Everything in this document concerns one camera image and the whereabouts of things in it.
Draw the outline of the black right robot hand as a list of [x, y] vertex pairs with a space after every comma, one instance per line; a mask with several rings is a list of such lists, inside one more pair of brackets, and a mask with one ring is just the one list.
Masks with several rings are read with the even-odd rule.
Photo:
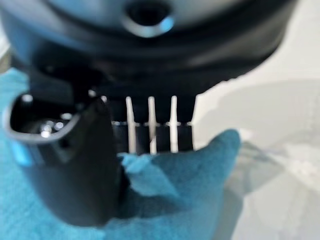
[[196, 96], [258, 67], [280, 46], [294, 0], [3, 0], [0, 21], [27, 89], [2, 115], [16, 162], [59, 220], [91, 227], [117, 212], [128, 184], [126, 98], [143, 150], [149, 97], [159, 148], [192, 146]]

